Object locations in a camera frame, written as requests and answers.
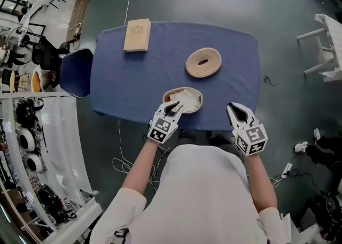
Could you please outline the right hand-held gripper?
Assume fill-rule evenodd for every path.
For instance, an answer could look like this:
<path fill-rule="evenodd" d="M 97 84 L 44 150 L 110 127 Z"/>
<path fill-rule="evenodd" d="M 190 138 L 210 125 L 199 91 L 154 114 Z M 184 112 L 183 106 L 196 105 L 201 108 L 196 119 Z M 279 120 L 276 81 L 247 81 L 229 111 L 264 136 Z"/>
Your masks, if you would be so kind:
<path fill-rule="evenodd" d="M 267 133 L 263 124 L 255 120 L 251 109 L 240 104 L 231 102 L 227 104 L 227 114 L 235 137 L 235 145 L 245 156 L 251 156 L 264 151 L 268 141 Z"/>

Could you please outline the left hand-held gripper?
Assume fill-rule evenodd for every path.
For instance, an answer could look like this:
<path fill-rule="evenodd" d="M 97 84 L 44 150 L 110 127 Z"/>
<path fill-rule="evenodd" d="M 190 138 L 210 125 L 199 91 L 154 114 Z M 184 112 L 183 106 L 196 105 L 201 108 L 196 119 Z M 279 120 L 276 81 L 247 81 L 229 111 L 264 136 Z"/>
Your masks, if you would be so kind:
<path fill-rule="evenodd" d="M 180 101 L 162 103 L 150 122 L 147 138 L 164 144 L 177 130 L 184 105 Z"/>

